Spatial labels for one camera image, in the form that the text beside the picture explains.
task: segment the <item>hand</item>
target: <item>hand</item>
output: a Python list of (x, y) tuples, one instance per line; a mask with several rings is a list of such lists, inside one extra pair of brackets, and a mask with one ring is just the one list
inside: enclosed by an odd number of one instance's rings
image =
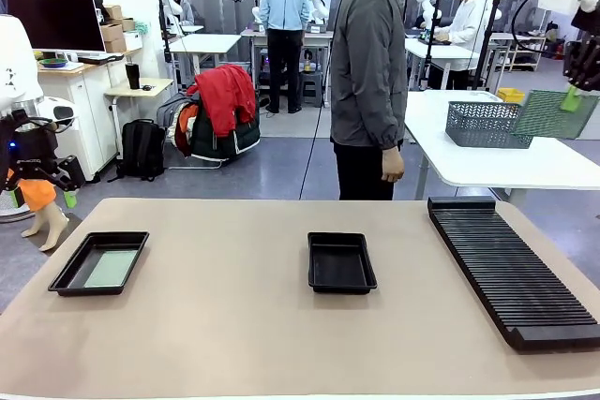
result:
[(447, 33), (440, 33), (436, 35), (435, 38), (441, 42), (448, 42), (450, 40), (450, 35), (448, 35)]
[(384, 182), (395, 183), (404, 176), (404, 160), (397, 147), (383, 151), (382, 169)]

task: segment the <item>monitor screen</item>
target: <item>monitor screen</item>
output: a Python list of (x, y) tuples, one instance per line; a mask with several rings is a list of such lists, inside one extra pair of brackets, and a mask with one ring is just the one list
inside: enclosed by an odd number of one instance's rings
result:
[(41, 51), (104, 52), (94, 0), (8, 0), (31, 47)]

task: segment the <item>small side table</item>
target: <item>small side table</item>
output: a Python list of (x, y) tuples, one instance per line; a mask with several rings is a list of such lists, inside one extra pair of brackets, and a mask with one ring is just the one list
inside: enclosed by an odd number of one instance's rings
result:
[(140, 79), (140, 86), (152, 86), (150, 91), (144, 91), (143, 89), (129, 88), (129, 82), (126, 81), (118, 86), (114, 86), (104, 93), (105, 96), (112, 97), (111, 111), (112, 117), (114, 118), (114, 131), (116, 132), (116, 149), (118, 152), (117, 159), (123, 159), (123, 138), (121, 136), (121, 124), (119, 123), (119, 112), (117, 109), (117, 103), (119, 99), (121, 97), (155, 98), (165, 91), (169, 86), (171, 86), (172, 83), (173, 80), (171, 79)]

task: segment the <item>yellow box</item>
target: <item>yellow box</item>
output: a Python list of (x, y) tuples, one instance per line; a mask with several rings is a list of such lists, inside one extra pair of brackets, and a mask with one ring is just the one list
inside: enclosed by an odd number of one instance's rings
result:
[(516, 88), (500, 88), (498, 90), (498, 97), (504, 102), (521, 103), (525, 98), (525, 93)]

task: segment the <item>green plastic basket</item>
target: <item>green plastic basket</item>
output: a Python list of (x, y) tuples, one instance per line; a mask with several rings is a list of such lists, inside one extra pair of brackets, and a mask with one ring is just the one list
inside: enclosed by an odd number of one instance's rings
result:
[(565, 140), (577, 139), (590, 121), (600, 97), (579, 96), (578, 108), (570, 112), (561, 109), (566, 96), (567, 93), (557, 91), (531, 91), (511, 133)]

